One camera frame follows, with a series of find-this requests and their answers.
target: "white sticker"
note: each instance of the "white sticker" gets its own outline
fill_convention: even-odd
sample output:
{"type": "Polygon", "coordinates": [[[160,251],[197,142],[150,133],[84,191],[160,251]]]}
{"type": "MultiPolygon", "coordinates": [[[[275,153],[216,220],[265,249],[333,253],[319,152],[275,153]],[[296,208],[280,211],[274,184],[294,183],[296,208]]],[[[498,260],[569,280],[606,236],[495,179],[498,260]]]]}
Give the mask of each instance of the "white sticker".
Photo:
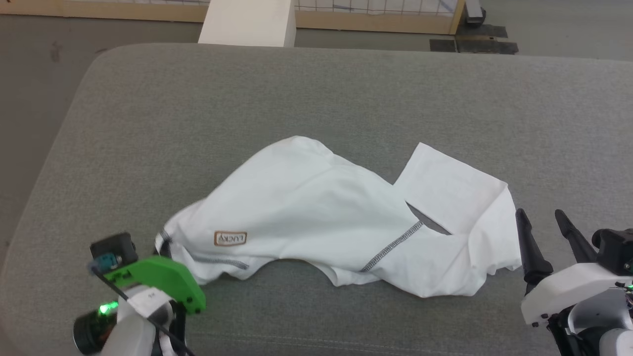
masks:
{"type": "Polygon", "coordinates": [[[172,298],[164,291],[152,287],[130,297],[127,302],[143,317],[148,318],[172,298]]]}

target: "gray floor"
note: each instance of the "gray floor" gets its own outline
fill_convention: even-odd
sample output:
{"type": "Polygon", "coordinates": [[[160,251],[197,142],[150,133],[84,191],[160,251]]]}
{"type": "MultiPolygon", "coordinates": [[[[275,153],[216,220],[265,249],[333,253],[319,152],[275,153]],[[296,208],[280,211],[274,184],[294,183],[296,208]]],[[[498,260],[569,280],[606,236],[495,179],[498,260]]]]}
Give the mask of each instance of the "gray floor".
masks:
{"type": "MultiPolygon", "coordinates": [[[[481,0],[519,54],[633,61],[633,1],[481,0]]],[[[196,42],[201,24],[0,15],[0,263],[74,92],[103,51],[196,42]]],[[[297,47],[428,51],[415,34],[298,30],[297,47]]],[[[7,354],[0,333],[0,353],[7,354]]]]}

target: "green led light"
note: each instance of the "green led light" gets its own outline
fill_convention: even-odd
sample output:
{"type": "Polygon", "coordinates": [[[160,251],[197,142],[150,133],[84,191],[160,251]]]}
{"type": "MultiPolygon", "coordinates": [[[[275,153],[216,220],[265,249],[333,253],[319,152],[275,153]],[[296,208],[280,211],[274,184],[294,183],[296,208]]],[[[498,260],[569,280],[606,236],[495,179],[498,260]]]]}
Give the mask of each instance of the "green led light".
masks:
{"type": "Polygon", "coordinates": [[[107,314],[110,310],[117,308],[118,307],[118,302],[111,302],[108,304],[104,304],[102,306],[99,307],[99,312],[102,314],[107,314]]]}

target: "green plastic bracket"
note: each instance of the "green plastic bracket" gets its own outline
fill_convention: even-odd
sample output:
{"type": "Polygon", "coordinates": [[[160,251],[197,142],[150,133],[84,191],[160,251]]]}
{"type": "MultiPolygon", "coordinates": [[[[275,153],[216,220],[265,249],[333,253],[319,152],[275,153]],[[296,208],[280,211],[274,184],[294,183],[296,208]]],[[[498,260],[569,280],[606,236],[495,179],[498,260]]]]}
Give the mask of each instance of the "green plastic bracket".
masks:
{"type": "Polygon", "coordinates": [[[206,309],[206,297],[191,272],[185,265],[166,257],[145,258],[104,276],[119,288],[133,283],[156,287],[176,302],[182,302],[187,314],[197,314],[206,309]]]}

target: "clothing label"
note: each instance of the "clothing label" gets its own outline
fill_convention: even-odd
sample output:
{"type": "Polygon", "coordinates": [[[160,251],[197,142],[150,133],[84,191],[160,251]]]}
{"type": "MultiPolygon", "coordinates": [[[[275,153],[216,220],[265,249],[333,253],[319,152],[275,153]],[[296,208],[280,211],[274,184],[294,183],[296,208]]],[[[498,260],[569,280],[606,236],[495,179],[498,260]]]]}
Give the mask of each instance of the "clothing label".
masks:
{"type": "Polygon", "coordinates": [[[216,231],[213,243],[215,246],[235,246],[246,243],[246,232],[216,231]]]}
{"type": "Polygon", "coordinates": [[[148,318],[172,298],[164,291],[152,287],[131,296],[127,302],[143,317],[148,318]]]}

